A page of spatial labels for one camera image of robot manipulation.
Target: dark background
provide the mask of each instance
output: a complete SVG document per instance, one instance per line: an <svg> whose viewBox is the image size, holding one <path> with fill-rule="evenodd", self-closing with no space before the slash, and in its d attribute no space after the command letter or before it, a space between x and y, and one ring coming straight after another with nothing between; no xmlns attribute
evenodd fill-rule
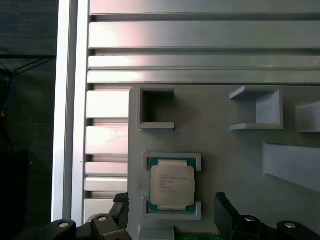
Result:
<svg viewBox="0 0 320 240"><path fill-rule="evenodd" d="M58 5L58 0L0 0L0 54L56 55ZM9 69L29 62L0 59ZM45 226L51 217L56 61L13 81L4 122L15 149L29 151L25 224ZM0 136L0 152L7 149Z"/></svg>

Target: black mechanical part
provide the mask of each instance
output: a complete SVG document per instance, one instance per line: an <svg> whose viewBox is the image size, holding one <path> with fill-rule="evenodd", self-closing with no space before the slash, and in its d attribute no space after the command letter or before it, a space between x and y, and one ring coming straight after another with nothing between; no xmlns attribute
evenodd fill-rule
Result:
<svg viewBox="0 0 320 240"><path fill-rule="evenodd" d="M75 236L77 225L72 220L57 220L43 228L32 240L70 240Z"/></svg>
<svg viewBox="0 0 320 240"><path fill-rule="evenodd" d="M320 240L320 236L295 221L282 221L274 229L258 218L240 215L223 192L214 201L214 222L224 240Z"/></svg>
<svg viewBox="0 0 320 240"><path fill-rule="evenodd" d="M114 204L109 212L119 229L126 229L129 221L129 194L119 193L113 200Z"/></svg>

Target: gray plastic holder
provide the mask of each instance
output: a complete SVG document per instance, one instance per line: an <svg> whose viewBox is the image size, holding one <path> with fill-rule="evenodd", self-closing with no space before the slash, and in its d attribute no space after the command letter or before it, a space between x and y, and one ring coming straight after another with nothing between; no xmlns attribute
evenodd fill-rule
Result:
<svg viewBox="0 0 320 240"><path fill-rule="evenodd" d="M175 129L174 122L157 122L154 116L157 105L161 101L172 100L175 96L175 89L161 86L149 86L139 88L137 91L137 128L138 129Z"/></svg>
<svg viewBox="0 0 320 240"><path fill-rule="evenodd" d="M295 123L298 133L320 133L320 101L296 106Z"/></svg>
<svg viewBox="0 0 320 240"><path fill-rule="evenodd" d="M280 89L242 86L230 93L230 100L239 100L240 118L248 121L231 125L230 131L284 128Z"/></svg>

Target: metal frame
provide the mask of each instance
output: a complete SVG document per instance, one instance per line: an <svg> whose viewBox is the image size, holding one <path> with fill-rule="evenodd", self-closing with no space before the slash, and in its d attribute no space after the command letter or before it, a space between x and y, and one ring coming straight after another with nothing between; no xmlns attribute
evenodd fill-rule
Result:
<svg viewBox="0 0 320 240"><path fill-rule="evenodd" d="M71 219L77 0L59 1L51 221Z"/></svg>
<svg viewBox="0 0 320 240"><path fill-rule="evenodd" d="M77 225L81 225L84 222L89 21L89 0L81 0L78 4L77 19L71 209L72 220L74 220Z"/></svg>

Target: silver metal bar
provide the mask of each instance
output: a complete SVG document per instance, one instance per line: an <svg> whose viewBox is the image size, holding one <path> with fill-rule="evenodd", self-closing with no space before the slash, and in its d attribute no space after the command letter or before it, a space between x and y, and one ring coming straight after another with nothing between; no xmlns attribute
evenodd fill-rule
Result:
<svg viewBox="0 0 320 240"><path fill-rule="evenodd" d="M99 70L90 84L319 84L318 70Z"/></svg>
<svg viewBox="0 0 320 240"><path fill-rule="evenodd" d="M91 0L91 15L288 14L320 12L317 0Z"/></svg>
<svg viewBox="0 0 320 240"><path fill-rule="evenodd" d="M90 70L320 70L319 56L303 55L104 55Z"/></svg>
<svg viewBox="0 0 320 240"><path fill-rule="evenodd" d="M51 221L71 219L77 15L77 0L59 1Z"/></svg>
<svg viewBox="0 0 320 240"><path fill-rule="evenodd" d="M126 157L128 154L128 125L88 126L85 153Z"/></svg>
<svg viewBox="0 0 320 240"><path fill-rule="evenodd" d="M91 161L95 163L127 163L128 157L110 157L108 155L93 155Z"/></svg>
<svg viewBox="0 0 320 240"><path fill-rule="evenodd" d="M85 199L84 200L84 221L96 214L108 214L114 205L112 199Z"/></svg>
<svg viewBox="0 0 320 240"><path fill-rule="evenodd" d="M84 189L88 192L125 193L128 190L126 177L93 177L85 179Z"/></svg>
<svg viewBox="0 0 320 240"><path fill-rule="evenodd" d="M87 162L85 174L89 177L127 177L128 163Z"/></svg>
<svg viewBox="0 0 320 240"><path fill-rule="evenodd" d="M92 22L91 49L320 48L319 21Z"/></svg>
<svg viewBox="0 0 320 240"><path fill-rule="evenodd" d="M86 94L89 53L88 28L89 0L81 0L78 3L77 18L71 211L72 220L78 226L84 222L85 131L87 126Z"/></svg>
<svg viewBox="0 0 320 240"><path fill-rule="evenodd" d="M88 91L86 117L88 119L127 119L129 117L129 91Z"/></svg>

